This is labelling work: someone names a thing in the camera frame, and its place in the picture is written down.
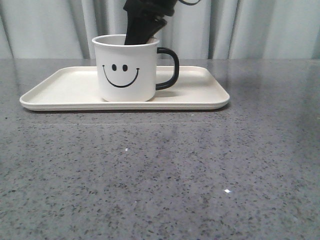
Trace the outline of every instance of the mug rim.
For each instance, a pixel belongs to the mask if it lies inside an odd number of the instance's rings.
[[[104,38],[112,38],[112,37],[126,37],[126,34],[107,34],[107,35],[101,35],[101,36],[96,36],[92,39],[92,42],[95,45],[98,46],[105,46],[105,47],[120,47],[120,48],[137,48],[137,47],[146,47],[146,46],[152,46],[152,45],[157,45],[160,40],[157,39],[156,37],[152,36],[151,39],[154,40],[154,42],[151,43],[146,43],[146,44],[136,44],[136,45],[119,45],[119,44],[109,44],[109,43],[102,43],[98,42],[100,39]]]

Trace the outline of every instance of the tray rim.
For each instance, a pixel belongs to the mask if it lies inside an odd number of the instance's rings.
[[[19,101],[21,105],[31,111],[44,112],[44,111],[114,111],[114,110],[215,110],[220,109],[223,106],[227,105],[230,101],[230,95],[227,91],[219,84],[219,82],[214,78],[214,76],[208,71],[208,69],[200,66],[180,66],[180,71],[189,72],[198,70],[199,72],[205,72],[209,74],[211,78],[213,78],[219,87],[226,94],[226,99],[218,102],[167,102],[167,101],[121,101],[121,102],[91,102],[91,103],[77,103],[77,102],[69,102],[69,103],[31,103],[24,100],[29,94],[33,91],[36,91],[42,85],[48,84],[50,80],[54,80],[53,77],[62,74],[64,72],[71,72],[72,70],[80,70],[80,71],[91,71],[95,72],[97,70],[96,66],[69,66],[58,69],[53,74],[48,76],[45,80],[31,88],[25,94],[23,94]],[[172,66],[157,66],[157,71],[159,69],[172,69]]]

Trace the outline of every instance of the eye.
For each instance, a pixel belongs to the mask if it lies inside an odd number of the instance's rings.
[[[127,65],[123,65],[122,69],[123,69],[124,72],[126,72],[128,70],[128,66]]]

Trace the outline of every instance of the smiley face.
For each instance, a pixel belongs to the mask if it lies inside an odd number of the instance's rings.
[[[131,82],[129,82],[128,84],[126,84],[126,85],[117,85],[117,84],[114,84],[113,82],[111,82],[111,81],[109,80],[109,78],[107,77],[107,73],[106,73],[106,69],[105,69],[106,66],[105,66],[105,65],[102,65],[102,67],[103,67],[103,72],[104,72],[104,75],[105,75],[105,78],[107,79],[107,81],[108,81],[112,86],[114,86],[114,87],[116,87],[116,88],[121,88],[121,89],[127,88],[127,87],[129,87],[130,85],[132,85],[132,84],[137,80],[138,75],[139,75],[139,70],[140,70],[140,68],[136,68],[135,77],[134,77],[134,79],[133,79]],[[112,64],[111,68],[112,68],[112,70],[113,70],[114,72],[117,71],[117,65]],[[122,70],[123,70],[124,72],[128,71],[128,66],[124,64],[124,65],[122,66]]]

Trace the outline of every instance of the smile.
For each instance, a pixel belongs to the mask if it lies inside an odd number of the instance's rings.
[[[105,65],[102,65],[102,67],[103,67],[103,72],[104,72],[105,78],[108,80],[108,82],[109,82],[112,86],[114,86],[114,87],[116,87],[116,88],[121,88],[121,89],[122,89],[122,88],[129,87],[130,85],[132,85],[132,84],[137,80],[137,77],[138,77],[138,75],[139,75],[139,70],[140,70],[140,68],[137,68],[137,69],[136,69],[136,74],[135,74],[134,79],[133,79],[130,83],[128,83],[127,85],[116,85],[116,84],[114,84],[113,82],[111,82],[111,81],[109,80],[109,78],[107,77],[106,70],[105,70]]]

